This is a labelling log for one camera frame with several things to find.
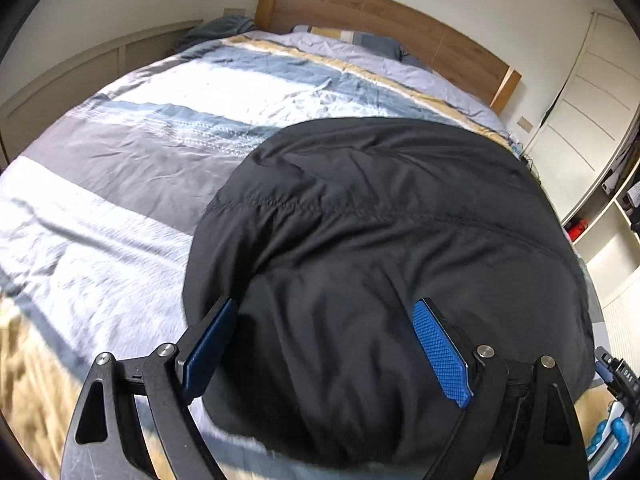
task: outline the black garment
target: black garment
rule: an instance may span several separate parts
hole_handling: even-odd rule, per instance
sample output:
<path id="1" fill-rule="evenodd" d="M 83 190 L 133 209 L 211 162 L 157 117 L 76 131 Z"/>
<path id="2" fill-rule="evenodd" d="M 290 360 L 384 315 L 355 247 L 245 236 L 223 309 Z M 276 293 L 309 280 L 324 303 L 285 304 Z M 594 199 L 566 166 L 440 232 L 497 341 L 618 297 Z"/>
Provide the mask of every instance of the black garment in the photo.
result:
<path id="1" fill-rule="evenodd" d="M 190 323 L 218 296 L 238 330 L 204 396 L 213 422 L 323 465 L 430 465 L 460 414 L 411 323 L 429 296 L 476 344 L 594 373 L 587 292 L 555 213 L 507 150 L 453 126 L 330 119 L 284 128 L 198 225 Z"/>

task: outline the white wall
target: white wall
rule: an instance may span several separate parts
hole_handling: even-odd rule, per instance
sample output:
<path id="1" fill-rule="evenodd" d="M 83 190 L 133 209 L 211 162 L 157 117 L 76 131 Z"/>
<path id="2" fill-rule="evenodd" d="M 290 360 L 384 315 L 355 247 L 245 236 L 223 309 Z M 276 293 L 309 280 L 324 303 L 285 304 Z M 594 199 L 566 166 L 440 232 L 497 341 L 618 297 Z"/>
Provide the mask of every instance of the white wall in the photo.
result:
<path id="1" fill-rule="evenodd" d="M 502 118 L 538 124 L 568 76 L 595 8 L 611 0 L 397 0 L 448 23 L 514 66 L 522 81 Z M 42 0 L 0 65 L 0 103 L 85 49 L 144 28 L 214 18 L 223 7 L 254 12 L 257 0 Z"/>

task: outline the light switch plate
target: light switch plate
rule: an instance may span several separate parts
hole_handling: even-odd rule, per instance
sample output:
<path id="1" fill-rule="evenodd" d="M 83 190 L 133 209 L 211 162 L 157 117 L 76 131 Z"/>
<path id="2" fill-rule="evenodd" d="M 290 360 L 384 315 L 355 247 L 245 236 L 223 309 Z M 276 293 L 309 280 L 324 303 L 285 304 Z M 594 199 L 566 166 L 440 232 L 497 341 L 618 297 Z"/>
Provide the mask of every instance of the light switch plate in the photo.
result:
<path id="1" fill-rule="evenodd" d="M 222 12 L 223 16 L 244 16 L 246 14 L 246 9 L 242 9 L 241 7 L 225 7 L 225 10 Z"/>
<path id="2" fill-rule="evenodd" d="M 531 131 L 533 129 L 533 124 L 531 124 L 529 121 L 527 121 L 524 117 L 521 117 L 518 120 L 518 126 L 521 127 L 527 133 L 531 133 Z"/>

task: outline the metal pin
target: metal pin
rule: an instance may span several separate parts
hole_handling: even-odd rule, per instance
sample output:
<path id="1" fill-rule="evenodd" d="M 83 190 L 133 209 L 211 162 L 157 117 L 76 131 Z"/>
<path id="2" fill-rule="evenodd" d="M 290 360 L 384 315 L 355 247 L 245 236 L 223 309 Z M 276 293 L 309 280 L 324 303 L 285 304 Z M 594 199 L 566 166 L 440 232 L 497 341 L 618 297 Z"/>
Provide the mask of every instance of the metal pin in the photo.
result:
<path id="1" fill-rule="evenodd" d="M 109 354 L 109 352 L 102 352 L 101 354 L 98 354 L 97 358 L 95 358 L 95 362 L 96 364 L 103 365 L 108 363 L 109 359 L 111 359 L 111 354 Z"/>
<path id="2" fill-rule="evenodd" d="M 175 345 L 171 343 L 162 343 L 158 347 L 158 355 L 160 357 L 167 357 L 168 355 L 171 355 L 172 353 L 174 353 L 174 350 L 175 350 Z"/>
<path id="3" fill-rule="evenodd" d="M 543 355 L 540 358 L 540 362 L 545 368 L 553 368 L 554 366 L 556 366 L 556 360 L 549 355 Z"/>
<path id="4" fill-rule="evenodd" d="M 489 345 L 480 345 L 478 347 L 478 355 L 480 357 L 488 359 L 489 357 L 493 357 L 495 355 L 495 351 Z"/>

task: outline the headboard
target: headboard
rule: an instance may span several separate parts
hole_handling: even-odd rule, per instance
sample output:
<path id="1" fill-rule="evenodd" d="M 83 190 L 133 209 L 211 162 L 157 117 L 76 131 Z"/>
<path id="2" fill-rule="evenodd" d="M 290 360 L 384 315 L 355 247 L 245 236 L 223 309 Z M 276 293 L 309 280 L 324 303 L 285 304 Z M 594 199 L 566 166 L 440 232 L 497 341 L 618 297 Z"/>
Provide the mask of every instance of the headboard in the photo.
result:
<path id="1" fill-rule="evenodd" d="M 485 47 L 393 0 L 259 0 L 255 23 L 277 34 L 305 24 L 389 36 L 497 114 L 520 81 L 517 71 Z"/>

